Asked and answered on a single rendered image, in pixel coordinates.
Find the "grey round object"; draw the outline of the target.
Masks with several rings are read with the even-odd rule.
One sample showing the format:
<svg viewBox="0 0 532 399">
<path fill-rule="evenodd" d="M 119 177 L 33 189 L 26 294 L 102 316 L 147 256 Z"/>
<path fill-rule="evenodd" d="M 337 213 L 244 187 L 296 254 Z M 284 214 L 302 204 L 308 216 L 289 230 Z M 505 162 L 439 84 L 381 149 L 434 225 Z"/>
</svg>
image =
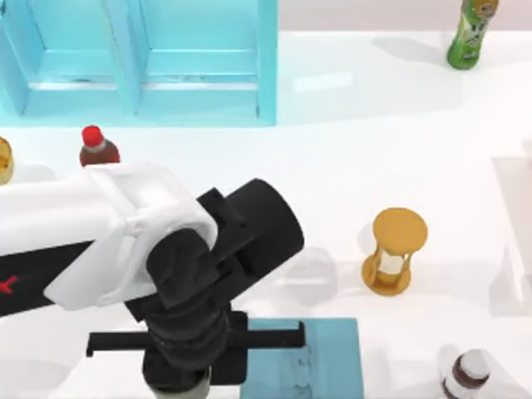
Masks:
<svg viewBox="0 0 532 399">
<path fill-rule="evenodd" d="M 210 390 L 211 369 L 196 372 L 178 371 L 175 382 L 150 386 L 156 399 L 207 399 Z"/>
</svg>

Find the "flat blue mat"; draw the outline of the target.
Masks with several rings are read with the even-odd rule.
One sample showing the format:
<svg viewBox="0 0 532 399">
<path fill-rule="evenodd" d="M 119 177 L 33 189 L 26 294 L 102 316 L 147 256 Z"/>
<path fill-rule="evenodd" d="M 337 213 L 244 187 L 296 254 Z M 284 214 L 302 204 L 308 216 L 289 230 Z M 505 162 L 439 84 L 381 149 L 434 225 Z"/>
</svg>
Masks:
<svg viewBox="0 0 532 399">
<path fill-rule="evenodd" d="M 307 318 L 306 346 L 249 352 L 240 399 L 364 399 L 354 318 Z"/>
</svg>

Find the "yellow hourglass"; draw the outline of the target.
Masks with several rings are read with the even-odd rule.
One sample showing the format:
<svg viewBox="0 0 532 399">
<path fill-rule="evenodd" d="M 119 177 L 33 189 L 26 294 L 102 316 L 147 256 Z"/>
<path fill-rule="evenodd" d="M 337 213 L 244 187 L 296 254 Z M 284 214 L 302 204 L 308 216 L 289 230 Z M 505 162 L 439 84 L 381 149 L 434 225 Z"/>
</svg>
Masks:
<svg viewBox="0 0 532 399">
<path fill-rule="evenodd" d="M 373 221 L 376 248 L 362 264 L 362 281 L 382 296 L 404 292 L 411 282 L 411 258 L 426 243 L 428 228 L 415 211 L 388 208 Z"/>
</svg>

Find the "brown bottle with red cap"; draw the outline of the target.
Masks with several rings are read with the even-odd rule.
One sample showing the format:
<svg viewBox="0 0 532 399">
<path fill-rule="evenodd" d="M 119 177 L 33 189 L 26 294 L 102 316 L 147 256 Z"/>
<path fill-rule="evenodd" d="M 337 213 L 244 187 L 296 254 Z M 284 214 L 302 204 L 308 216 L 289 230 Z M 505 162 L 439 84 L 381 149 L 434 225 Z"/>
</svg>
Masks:
<svg viewBox="0 0 532 399">
<path fill-rule="evenodd" d="M 119 163 L 121 156 L 116 145 L 105 138 L 99 126 L 85 126 L 81 132 L 83 146 L 79 160 L 81 166 Z"/>
</svg>

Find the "pale grey rounded box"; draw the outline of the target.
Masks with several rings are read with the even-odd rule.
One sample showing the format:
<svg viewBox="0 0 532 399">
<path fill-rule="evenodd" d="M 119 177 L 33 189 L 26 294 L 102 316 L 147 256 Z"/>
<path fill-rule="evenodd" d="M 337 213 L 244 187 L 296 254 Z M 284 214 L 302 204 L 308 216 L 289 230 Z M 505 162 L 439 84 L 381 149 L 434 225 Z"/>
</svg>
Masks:
<svg viewBox="0 0 532 399">
<path fill-rule="evenodd" d="M 327 291 L 337 289 L 337 269 L 325 248 L 305 248 L 294 260 L 284 281 L 290 285 L 316 287 Z"/>
</svg>

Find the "light blue rack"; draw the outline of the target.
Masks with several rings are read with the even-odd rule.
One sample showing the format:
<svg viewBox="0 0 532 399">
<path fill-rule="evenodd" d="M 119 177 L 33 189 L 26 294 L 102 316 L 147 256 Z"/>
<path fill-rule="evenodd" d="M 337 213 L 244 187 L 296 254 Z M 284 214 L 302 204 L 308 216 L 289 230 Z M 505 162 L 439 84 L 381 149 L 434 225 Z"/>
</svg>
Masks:
<svg viewBox="0 0 532 399">
<path fill-rule="evenodd" d="M 0 0 L 0 126 L 271 126 L 278 0 Z"/>
</svg>

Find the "green bottle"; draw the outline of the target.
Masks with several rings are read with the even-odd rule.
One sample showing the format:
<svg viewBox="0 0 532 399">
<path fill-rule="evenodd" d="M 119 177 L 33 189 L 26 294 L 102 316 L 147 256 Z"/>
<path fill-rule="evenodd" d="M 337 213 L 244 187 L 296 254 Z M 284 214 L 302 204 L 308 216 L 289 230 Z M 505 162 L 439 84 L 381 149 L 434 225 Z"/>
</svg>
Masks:
<svg viewBox="0 0 532 399">
<path fill-rule="evenodd" d="M 462 0 L 459 24 L 446 54 L 456 70 L 470 70 L 480 58 L 480 50 L 490 21 L 500 0 Z"/>
</svg>

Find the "brown and white bottle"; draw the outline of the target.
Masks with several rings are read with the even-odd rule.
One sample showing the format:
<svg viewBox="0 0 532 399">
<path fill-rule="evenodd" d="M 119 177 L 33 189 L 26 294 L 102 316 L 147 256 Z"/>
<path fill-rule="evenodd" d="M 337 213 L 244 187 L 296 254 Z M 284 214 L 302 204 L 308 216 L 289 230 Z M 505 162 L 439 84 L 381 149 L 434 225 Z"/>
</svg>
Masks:
<svg viewBox="0 0 532 399">
<path fill-rule="evenodd" d="M 445 399 L 478 399 L 491 370 L 480 349 L 463 352 L 446 369 L 441 380 Z"/>
</svg>

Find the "golden trophy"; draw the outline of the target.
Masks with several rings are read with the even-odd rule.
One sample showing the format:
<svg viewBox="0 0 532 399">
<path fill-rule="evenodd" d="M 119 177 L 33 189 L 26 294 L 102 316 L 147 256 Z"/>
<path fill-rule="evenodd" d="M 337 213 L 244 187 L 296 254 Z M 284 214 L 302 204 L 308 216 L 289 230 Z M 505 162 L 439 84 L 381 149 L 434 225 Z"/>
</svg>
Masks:
<svg viewBox="0 0 532 399">
<path fill-rule="evenodd" d="M 7 185 L 14 173 L 14 157 L 10 143 L 0 136 L 0 185 Z"/>
</svg>

